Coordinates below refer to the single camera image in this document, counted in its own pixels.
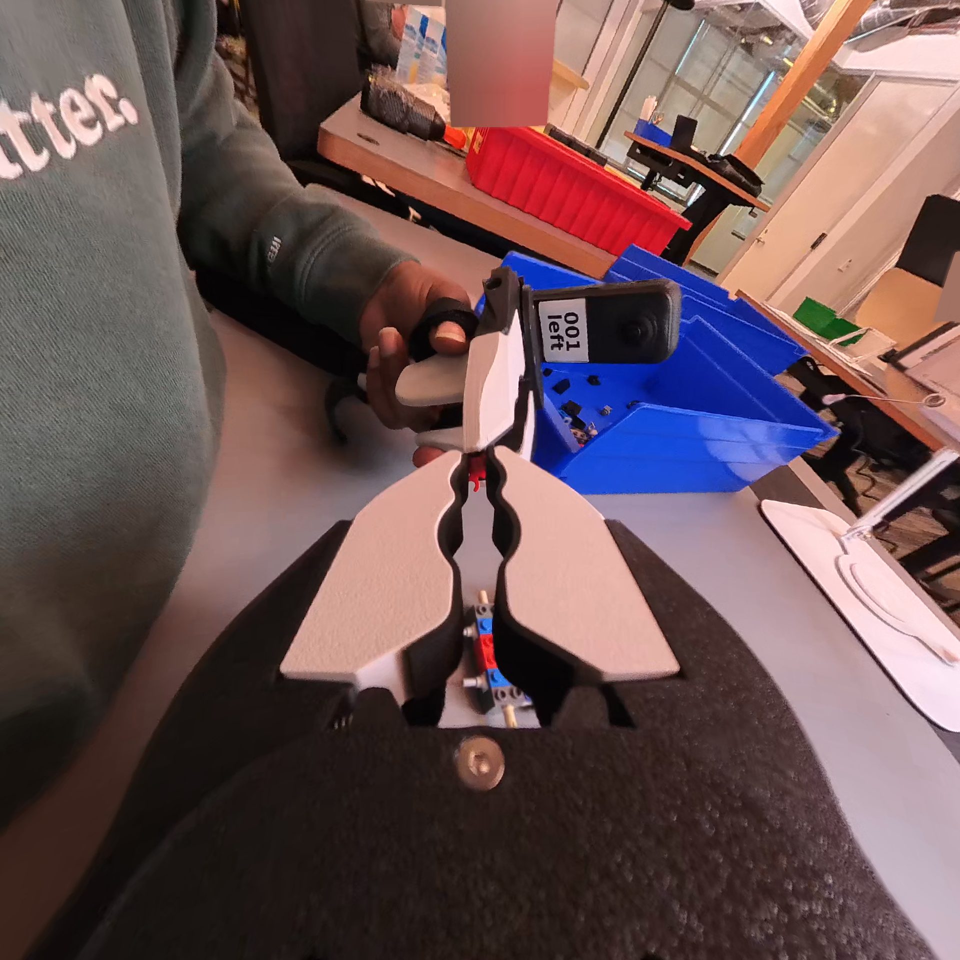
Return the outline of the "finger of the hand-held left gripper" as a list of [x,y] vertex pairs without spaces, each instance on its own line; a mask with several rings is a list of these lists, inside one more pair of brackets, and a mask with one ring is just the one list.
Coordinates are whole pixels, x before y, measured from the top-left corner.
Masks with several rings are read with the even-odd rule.
[[529,453],[529,398],[520,399],[526,373],[520,313],[506,332],[475,337],[467,353],[462,396],[462,451],[496,445]]

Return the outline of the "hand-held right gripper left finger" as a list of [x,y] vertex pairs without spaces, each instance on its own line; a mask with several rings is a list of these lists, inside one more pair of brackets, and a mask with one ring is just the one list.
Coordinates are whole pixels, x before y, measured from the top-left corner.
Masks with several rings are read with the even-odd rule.
[[455,554],[468,477],[468,457],[446,452],[356,514],[282,659],[284,678],[388,690],[401,706],[446,688],[462,656]]

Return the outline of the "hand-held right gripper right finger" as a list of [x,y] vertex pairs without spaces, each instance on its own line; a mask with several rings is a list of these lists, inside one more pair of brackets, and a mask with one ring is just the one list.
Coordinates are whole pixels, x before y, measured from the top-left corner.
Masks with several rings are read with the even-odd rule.
[[487,453],[498,666],[537,714],[570,690],[680,675],[624,548],[635,537],[580,493],[507,447]]

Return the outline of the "small lego bricks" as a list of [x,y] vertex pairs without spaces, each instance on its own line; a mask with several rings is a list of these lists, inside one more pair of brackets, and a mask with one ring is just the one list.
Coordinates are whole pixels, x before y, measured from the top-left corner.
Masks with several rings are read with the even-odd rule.
[[589,446],[622,419],[618,383],[606,367],[548,365],[542,374],[544,412],[572,450]]

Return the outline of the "partly built lego car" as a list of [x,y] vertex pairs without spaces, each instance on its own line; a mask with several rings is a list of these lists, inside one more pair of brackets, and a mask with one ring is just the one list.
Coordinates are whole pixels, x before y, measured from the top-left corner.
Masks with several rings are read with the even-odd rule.
[[533,702],[498,666],[494,637],[494,598],[479,589],[462,618],[462,689],[489,726],[519,729],[535,718]]

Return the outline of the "blue plastic bin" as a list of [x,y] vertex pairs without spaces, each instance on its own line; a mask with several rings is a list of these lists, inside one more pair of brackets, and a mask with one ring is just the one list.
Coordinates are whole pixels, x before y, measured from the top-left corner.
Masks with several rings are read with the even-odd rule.
[[667,280],[681,292],[681,318],[701,319],[772,377],[785,373],[808,353],[784,330],[742,297],[713,281],[637,245],[629,246],[606,271],[607,283]]
[[836,430],[701,318],[653,366],[603,367],[618,424],[580,451],[536,414],[533,462],[583,495],[740,491],[834,439]]

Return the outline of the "person's left forearm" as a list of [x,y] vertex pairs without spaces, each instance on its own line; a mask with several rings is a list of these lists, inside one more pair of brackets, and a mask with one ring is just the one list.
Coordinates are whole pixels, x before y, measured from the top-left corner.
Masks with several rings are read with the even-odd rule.
[[367,303],[391,270],[415,260],[297,181],[236,101],[206,6],[185,6],[175,51],[178,233],[186,258],[361,345],[358,327]]

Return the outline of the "person's left hand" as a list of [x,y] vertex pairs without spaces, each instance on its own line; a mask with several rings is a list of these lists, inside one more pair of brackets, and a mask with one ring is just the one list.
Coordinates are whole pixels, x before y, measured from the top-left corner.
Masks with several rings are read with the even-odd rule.
[[415,434],[433,429],[438,407],[405,407],[397,398],[399,378],[409,362],[408,340],[426,308],[438,299],[469,306],[467,291],[437,270],[404,261],[383,279],[359,320],[361,345],[367,351],[366,395],[379,421]]

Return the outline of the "red plastic bin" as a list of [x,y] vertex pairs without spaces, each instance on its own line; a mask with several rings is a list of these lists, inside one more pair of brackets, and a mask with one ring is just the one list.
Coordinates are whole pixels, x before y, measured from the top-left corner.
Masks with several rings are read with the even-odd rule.
[[531,127],[477,127],[465,159],[474,187],[614,257],[659,256],[690,221],[618,174]]

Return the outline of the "black standing desk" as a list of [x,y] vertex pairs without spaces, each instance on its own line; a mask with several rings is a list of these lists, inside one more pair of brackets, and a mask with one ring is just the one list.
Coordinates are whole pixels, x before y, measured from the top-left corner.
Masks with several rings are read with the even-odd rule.
[[667,144],[627,132],[630,140],[627,159],[644,166],[643,191],[650,191],[665,179],[677,186],[698,186],[702,193],[682,212],[688,222],[678,229],[661,256],[678,266],[685,265],[702,236],[728,207],[768,212],[762,200],[763,181],[734,154],[704,153],[692,144],[697,123],[679,116]]

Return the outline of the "neighbouring wooden desk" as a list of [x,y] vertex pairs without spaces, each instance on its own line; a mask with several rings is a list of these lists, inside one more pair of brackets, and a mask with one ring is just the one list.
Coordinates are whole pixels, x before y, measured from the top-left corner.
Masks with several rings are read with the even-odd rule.
[[317,152],[487,233],[580,274],[602,279],[613,254],[473,186],[465,160],[438,142],[400,133],[366,115],[354,96],[318,127]]

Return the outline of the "green plastic bin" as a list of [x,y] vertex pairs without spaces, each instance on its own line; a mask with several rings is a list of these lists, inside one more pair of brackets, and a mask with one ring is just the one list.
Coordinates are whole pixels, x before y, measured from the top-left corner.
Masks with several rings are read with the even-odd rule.
[[862,327],[809,296],[796,308],[791,318],[822,341],[835,346],[851,346],[865,335]]

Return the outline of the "white book stand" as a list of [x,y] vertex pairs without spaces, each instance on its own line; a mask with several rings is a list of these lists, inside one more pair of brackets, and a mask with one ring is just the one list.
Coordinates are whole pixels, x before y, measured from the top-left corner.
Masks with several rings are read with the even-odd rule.
[[959,640],[952,627],[873,546],[894,509],[958,461],[949,447],[854,523],[819,508],[765,499],[765,522],[857,635],[905,699],[934,726],[959,732]]

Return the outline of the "cardboard box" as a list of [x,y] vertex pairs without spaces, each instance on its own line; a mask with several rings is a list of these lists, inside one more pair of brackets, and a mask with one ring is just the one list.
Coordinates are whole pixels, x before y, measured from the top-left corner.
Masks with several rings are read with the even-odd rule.
[[901,351],[938,327],[944,288],[901,268],[885,270],[860,303],[853,321],[887,337]]

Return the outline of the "open instruction booklet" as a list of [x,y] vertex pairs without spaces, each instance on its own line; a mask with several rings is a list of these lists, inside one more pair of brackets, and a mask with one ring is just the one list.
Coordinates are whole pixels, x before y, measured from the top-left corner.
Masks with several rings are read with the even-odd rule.
[[892,352],[886,363],[919,387],[942,398],[944,404],[959,402],[959,324],[946,322],[901,351]]

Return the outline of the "black computer monitor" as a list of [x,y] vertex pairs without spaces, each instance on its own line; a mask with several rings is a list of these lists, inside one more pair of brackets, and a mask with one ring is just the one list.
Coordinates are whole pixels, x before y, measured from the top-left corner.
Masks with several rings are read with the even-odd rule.
[[959,200],[940,194],[926,197],[894,268],[944,287],[959,251]]

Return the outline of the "person's green sweatshirt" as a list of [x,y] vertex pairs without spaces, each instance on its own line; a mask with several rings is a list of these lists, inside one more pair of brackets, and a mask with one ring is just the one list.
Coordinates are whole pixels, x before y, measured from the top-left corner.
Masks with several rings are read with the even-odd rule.
[[224,361],[177,225],[211,2],[2,2],[2,829],[190,551]]

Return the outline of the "black mesh office chair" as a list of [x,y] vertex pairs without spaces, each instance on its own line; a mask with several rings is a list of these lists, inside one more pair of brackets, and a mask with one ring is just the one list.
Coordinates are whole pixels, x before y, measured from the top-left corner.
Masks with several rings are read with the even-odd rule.
[[396,68],[407,7],[244,1],[239,9],[260,123],[297,181],[406,217],[394,194],[324,158],[317,143],[322,122],[361,92],[370,68]]

